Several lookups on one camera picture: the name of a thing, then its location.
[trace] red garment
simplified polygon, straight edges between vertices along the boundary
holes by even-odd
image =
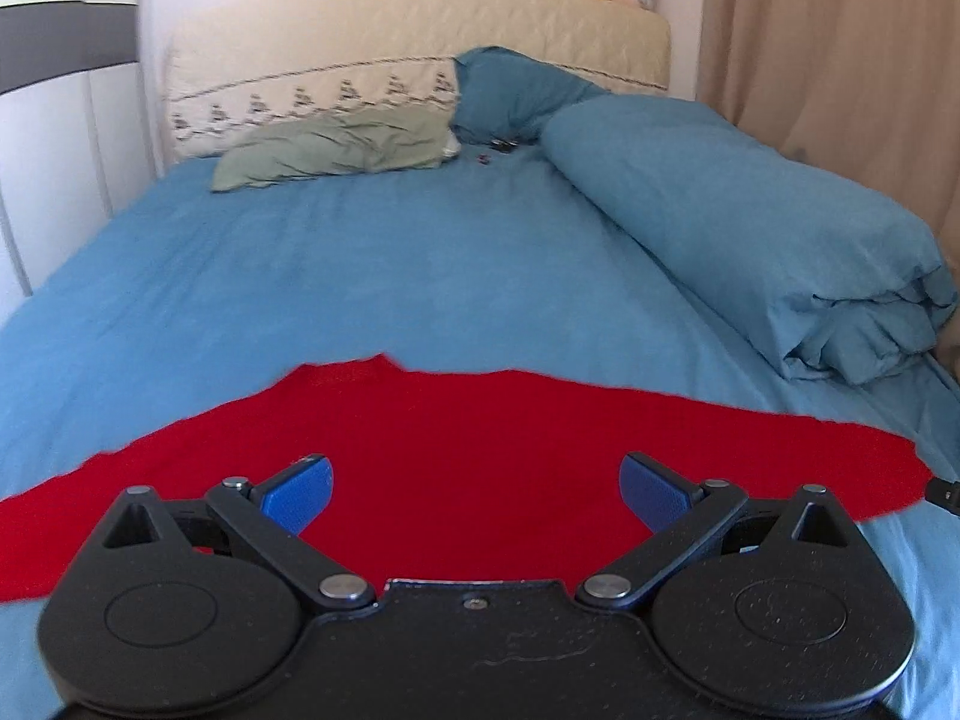
[[[0,600],[49,594],[130,485],[199,498],[224,477],[256,483],[311,453],[332,462],[334,490],[304,538],[376,586],[397,577],[573,587],[649,535],[619,496],[631,451],[755,497],[825,484],[858,520],[916,503],[931,476],[911,442],[860,425],[518,371],[418,373],[386,357],[304,365],[0,502]]]

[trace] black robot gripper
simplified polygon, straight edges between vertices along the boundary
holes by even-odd
[[[836,498],[751,500],[640,454],[651,538],[586,579],[369,583],[298,536],[313,456],[203,500],[120,495],[37,629],[61,720],[893,717],[914,622]]]

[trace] brown curtain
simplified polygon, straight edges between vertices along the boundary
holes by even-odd
[[[698,98],[894,197],[960,263],[960,0],[704,0]],[[958,370],[960,319],[947,335]]]

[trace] cream headboard cover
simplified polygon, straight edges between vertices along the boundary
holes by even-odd
[[[602,0],[262,0],[175,32],[166,76],[176,159],[216,154],[259,124],[426,100],[452,110],[453,57],[503,46],[615,92],[665,93],[670,28]]]

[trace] scratch on black surface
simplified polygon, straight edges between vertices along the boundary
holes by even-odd
[[[503,664],[508,664],[511,661],[516,662],[517,664],[545,664],[546,662],[549,662],[549,661],[565,661],[567,658],[576,658],[576,656],[578,655],[587,654],[590,650],[592,650],[592,647],[595,643],[596,643],[595,641],[592,641],[582,650],[577,650],[576,652],[572,652],[572,653],[565,653],[563,655],[544,655],[544,656],[540,656],[539,658],[525,658],[522,655],[512,655],[512,656],[509,656],[508,658],[502,659],[502,661],[477,661],[477,663],[474,664],[472,667],[477,668],[477,666],[502,666]]]

